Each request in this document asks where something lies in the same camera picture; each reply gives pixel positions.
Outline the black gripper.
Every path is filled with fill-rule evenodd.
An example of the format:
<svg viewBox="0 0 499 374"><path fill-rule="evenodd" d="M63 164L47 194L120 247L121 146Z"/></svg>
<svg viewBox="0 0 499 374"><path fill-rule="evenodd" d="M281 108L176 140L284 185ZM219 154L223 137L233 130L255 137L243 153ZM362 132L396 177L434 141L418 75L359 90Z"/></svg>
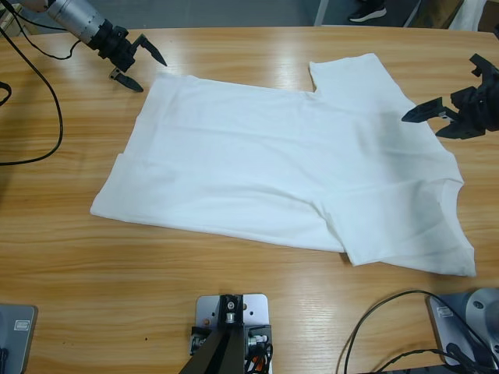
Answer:
<svg viewBox="0 0 499 374"><path fill-rule="evenodd" d="M138 36L133 43L126 38L128 34L126 28L113 26L109 21L104 21L99 26L97 33L90 39L88 47L92 50L98 50L98 55L102 59L109 59L113 66L117 68L111 71L109 75L111 80L120 83L133 92L142 93L143 87L133 78L125 76L121 72L126 72L134 64L136 49L138 47L144 48L155 61L163 66L167 66L167 62L144 34Z"/></svg>
<svg viewBox="0 0 499 374"><path fill-rule="evenodd" d="M498 130L498 81L483 81L475 88L467 87L451 95L458 109L458 119L438 130L435 135L445 139L470 139ZM420 123L445 113L442 97L415 106L403 122Z"/></svg>

